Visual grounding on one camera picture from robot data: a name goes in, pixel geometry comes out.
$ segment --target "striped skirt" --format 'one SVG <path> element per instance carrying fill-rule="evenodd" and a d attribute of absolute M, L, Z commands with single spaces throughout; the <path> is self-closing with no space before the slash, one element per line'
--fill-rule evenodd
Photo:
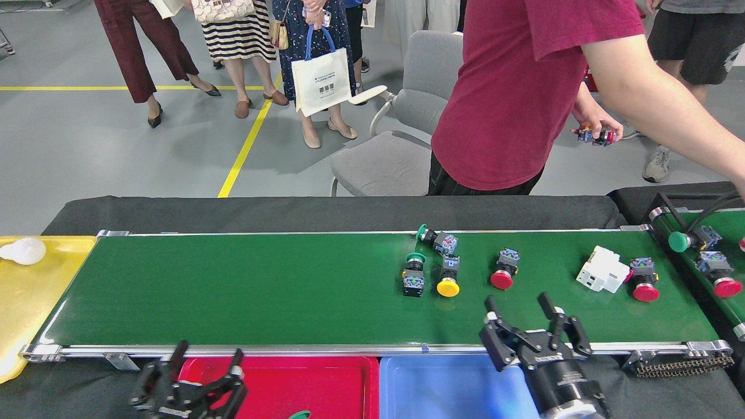
<path fill-rule="evenodd" d="M 269 40 L 269 13 L 265 0 L 253 0 L 256 13 L 232 22 L 202 25 L 209 56 L 213 60 L 263 57 L 276 60 Z"/>

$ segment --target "maroon pants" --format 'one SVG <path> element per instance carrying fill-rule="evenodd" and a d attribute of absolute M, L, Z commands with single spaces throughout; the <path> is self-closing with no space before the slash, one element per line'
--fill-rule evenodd
<path fill-rule="evenodd" d="M 170 18 L 161 19 L 148 0 L 95 0 L 95 6 L 135 103 L 148 101 L 156 88 L 145 65 L 134 19 L 158 49 L 176 80 L 188 80 L 187 74 L 199 74 L 176 25 Z"/>

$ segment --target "red tray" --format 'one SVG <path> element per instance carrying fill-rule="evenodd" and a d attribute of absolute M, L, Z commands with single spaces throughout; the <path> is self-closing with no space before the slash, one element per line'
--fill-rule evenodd
<path fill-rule="evenodd" d="M 212 382 L 230 358 L 191 358 L 179 380 Z M 378 360 L 362 356 L 247 357 L 241 363 L 248 396 L 236 419 L 378 419 Z"/>

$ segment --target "black shoe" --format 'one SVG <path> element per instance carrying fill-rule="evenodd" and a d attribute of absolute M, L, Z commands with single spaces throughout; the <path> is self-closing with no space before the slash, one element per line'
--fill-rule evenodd
<path fill-rule="evenodd" d="M 155 128 L 158 125 L 160 125 L 161 122 L 161 116 L 163 115 L 163 107 L 158 104 L 158 116 L 155 118 L 148 118 L 148 125 L 150 125 L 150 128 Z"/>
<path fill-rule="evenodd" d="M 191 86 L 194 87 L 195 89 L 199 89 L 199 87 L 197 87 L 196 84 L 191 83 Z M 209 91 L 207 91 L 207 92 L 205 92 L 205 93 L 208 96 L 214 96 L 214 97 L 222 96 L 222 93 L 220 93 L 220 90 L 218 90 L 218 88 L 215 87 L 215 86 L 212 86 L 212 89 L 209 90 Z"/>

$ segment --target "blue tray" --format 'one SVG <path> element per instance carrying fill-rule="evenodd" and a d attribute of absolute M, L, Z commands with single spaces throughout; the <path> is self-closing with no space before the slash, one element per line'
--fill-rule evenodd
<path fill-rule="evenodd" d="M 539 419 L 518 367 L 486 355 L 394 356 L 380 362 L 380 419 Z"/>

